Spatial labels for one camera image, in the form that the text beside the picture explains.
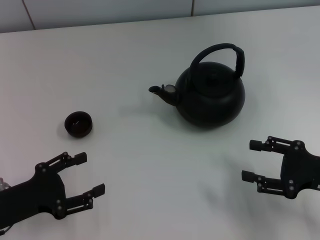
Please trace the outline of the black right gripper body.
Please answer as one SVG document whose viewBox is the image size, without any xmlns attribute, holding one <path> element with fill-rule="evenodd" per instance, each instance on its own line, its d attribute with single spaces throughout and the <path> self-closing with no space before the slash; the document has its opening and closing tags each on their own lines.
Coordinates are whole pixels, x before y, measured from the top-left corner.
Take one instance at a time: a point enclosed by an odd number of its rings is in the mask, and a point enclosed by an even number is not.
<svg viewBox="0 0 320 240">
<path fill-rule="evenodd" d="M 303 141 L 293 141 L 282 159 L 283 194 L 295 199 L 302 190 L 320 190 L 320 157 L 309 153 Z"/>
</svg>

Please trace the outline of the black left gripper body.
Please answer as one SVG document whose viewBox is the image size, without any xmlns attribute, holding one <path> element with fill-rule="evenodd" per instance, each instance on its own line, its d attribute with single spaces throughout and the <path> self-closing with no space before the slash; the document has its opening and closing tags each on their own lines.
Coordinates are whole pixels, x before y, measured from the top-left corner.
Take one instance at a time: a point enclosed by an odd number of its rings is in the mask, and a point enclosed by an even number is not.
<svg viewBox="0 0 320 240">
<path fill-rule="evenodd" d="M 35 166 L 31 179 L 0 192 L 0 228 L 4 229 L 40 213 L 61 220 L 67 216 L 65 186 L 47 163 Z"/>
</svg>

